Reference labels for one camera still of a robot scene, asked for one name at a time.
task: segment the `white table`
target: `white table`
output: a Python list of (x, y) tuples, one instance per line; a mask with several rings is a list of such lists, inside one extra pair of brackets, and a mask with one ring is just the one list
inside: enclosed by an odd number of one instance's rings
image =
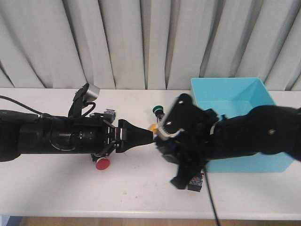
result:
[[(38, 111), (67, 115), (74, 89), (0, 89)], [(148, 128), (152, 108), (169, 107), (175, 90), (101, 90), (96, 111), (115, 109), (117, 119)], [(271, 92), (278, 105), (299, 107), (301, 92)], [(4, 100), (0, 109), (28, 112)], [(113, 218), (213, 218), (206, 186), (177, 190), (169, 180), (177, 166), (154, 144), (112, 153), (96, 170), (88, 154), (26, 155), (0, 163), (0, 215)], [(301, 220), (301, 163), (283, 173), (210, 173), (221, 219)]]

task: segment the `white curtain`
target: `white curtain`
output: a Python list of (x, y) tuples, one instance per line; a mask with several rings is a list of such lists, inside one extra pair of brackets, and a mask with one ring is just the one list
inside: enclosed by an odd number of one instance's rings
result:
[(0, 87), (301, 90), (300, 0), (0, 0)]

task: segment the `wire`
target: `wire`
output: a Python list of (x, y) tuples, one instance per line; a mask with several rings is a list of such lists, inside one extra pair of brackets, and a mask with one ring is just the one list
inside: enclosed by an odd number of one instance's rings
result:
[(85, 103), (84, 103), (84, 106), (85, 106), (85, 107), (87, 107), (88, 105), (92, 105), (92, 107), (91, 107), (88, 111), (86, 111), (84, 114), (82, 114), (82, 115), (79, 116), (79, 117), (76, 117), (76, 118), (69, 118), (69, 119), (70, 119), (70, 120), (77, 120), (77, 119), (81, 119), (81, 118), (86, 117), (88, 114), (90, 114), (90, 113), (95, 109), (96, 103), (94, 103), (94, 102), (85, 102)]
[[(10, 102), (13, 102), (14, 104), (17, 104), (17, 105), (19, 105), (19, 106), (21, 106), (21, 107), (23, 107), (23, 108), (25, 108), (25, 109), (27, 109), (27, 110), (29, 110), (29, 111), (31, 111), (31, 112), (34, 112), (34, 113), (36, 113), (36, 114), (39, 114), (39, 115), (43, 114), (42, 112), (39, 112), (39, 111), (37, 111), (37, 110), (34, 110), (33, 108), (31, 108), (31, 107), (29, 107), (29, 106), (26, 106), (26, 105), (20, 103), (19, 101), (16, 101), (16, 100), (12, 99), (12, 98), (9, 98), (9, 97), (1, 96), (1, 95), (0, 95), (0, 99), (4, 99), (4, 100), (8, 100), (8, 101), (10, 101)], [(76, 120), (76, 119), (81, 119), (81, 118), (86, 117), (86, 116), (87, 116), (89, 113), (91, 113), (91, 112), (95, 109), (95, 107), (96, 107), (96, 104), (95, 104), (94, 102), (86, 102), (86, 103), (84, 103), (84, 105), (85, 105), (85, 106), (92, 105), (92, 107), (91, 107), (87, 112), (85, 112), (83, 115), (81, 115), (81, 116), (79, 116), (79, 117), (77, 117), (77, 118), (73, 118), (73, 119), (71, 119), (71, 120)]]
[(10, 102), (13, 102), (13, 103), (15, 103), (15, 104), (17, 104), (17, 105), (19, 105), (19, 106), (21, 106), (21, 107), (23, 107), (23, 108), (26, 108), (27, 110), (29, 110), (29, 111), (31, 111), (31, 112), (34, 112), (34, 113), (36, 113), (36, 114), (40, 114), (40, 115), (43, 114), (42, 112), (39, 112), (39, 111), (37, 111), (37, 110), (34, 110), (34, 109), (32, 109), (31, 107), (26, 106), (26, 105), (20, 103), (19, 101), (16, 101), (16, 100), (12, 99), (12, 98), (9, 98), (9, 97), (6, 97), (6, 96), (0, 96), (0, 99), (5, 99), (5, 100), (8, 100), (8, 101), (10, 101)]
[(207, 188), (208, 188), (208, 194), (209, 194), (211, 206), (212, 206), (214, 217), (215, 217), (215, 222), (216, 222), (217, 226), (221, 226), (220, 220), (217, 217), (217, 212), (216, 212), (216, 209), (215, 209), (215, 206), (214, 206), (214, 202), (213, 202), (213, 198), (212, 198), (212, 194), (211, 194), (211, 189), (210, 189), (210, 185), (209, 185), (209, 179), (208, 179), (208, 175), (207, 175), (206, 165), (203, 166), (203, 170), (204, 170), (204, 174), (205, 174), (205, 178), (206, 178), (206, 184), (207, 184)]

